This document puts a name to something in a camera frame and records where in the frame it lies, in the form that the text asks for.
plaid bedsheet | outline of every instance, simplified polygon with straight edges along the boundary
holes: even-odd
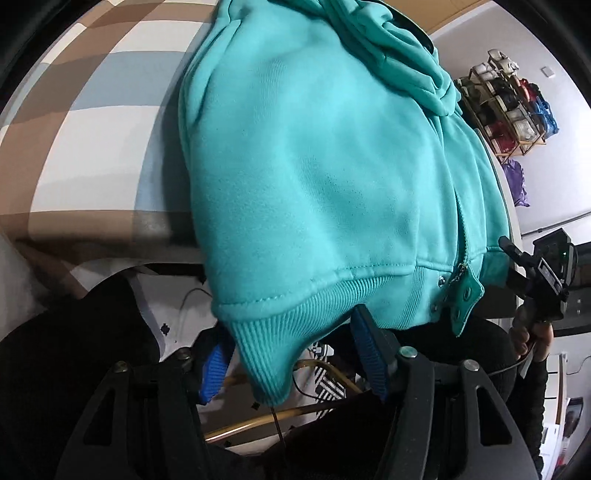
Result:
[[[0,229],[44,283],[81,297],[146,262],[201,262],[178,84],[217,0],[102,1],[0,116]]]

zipper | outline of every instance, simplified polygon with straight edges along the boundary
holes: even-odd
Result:
[[[464,214],[462,212],[462,206],[460,205],[460,200],[457,198],[456,195],[456,204],[457,204],[457,212],[458,212],[458,226],[462,230],[462,236],[464,239],[464,252],[462,256],[461,262],[457,266],[457,271],[452,279],[449,281],[449,285],[453,285],[454,283],[460,281],[464,276],[464,273],[468,271],[468,237],[466,235],[466,227],[464,224]]]

light switch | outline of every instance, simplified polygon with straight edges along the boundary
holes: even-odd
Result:
[[[550,67],[543,67],[542,73],[544,75],[546,75],[549,79],[556,76],[556,74],[554,73],[554,70],[552,70]]]

screw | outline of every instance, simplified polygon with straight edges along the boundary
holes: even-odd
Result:
[[[116,374],[122,374],[123,372],[127,372],[129,370],[129,366],[123,361],[119,361],[113,367],[113,372]]]
[[[398,351],[404,358],[416,358],[418,352],[411,346],[402,346]]]
[[[462,365],[470,372],[478,372],[480,370],[480,365],[476,360],[464,360]]]
[[[179,360],[185,361],[191,358],[191,350],[189,348],[179,348],[177,350],[176,356]]]

blue gripper pad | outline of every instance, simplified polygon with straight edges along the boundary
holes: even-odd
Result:
[[[390,373],[397,366],[397,349],[388,344],[365,305],[357,305],[352,310],[350,327],[371,389],[385,402],[389,393]]]
[[[206,405],[218,394],[226,377],[230,360],[236,344],[230,333],[220,323],[208,331],[211,335],[207,338],[209,353],[203,360],[201,388],[199,389],[199,403]]]

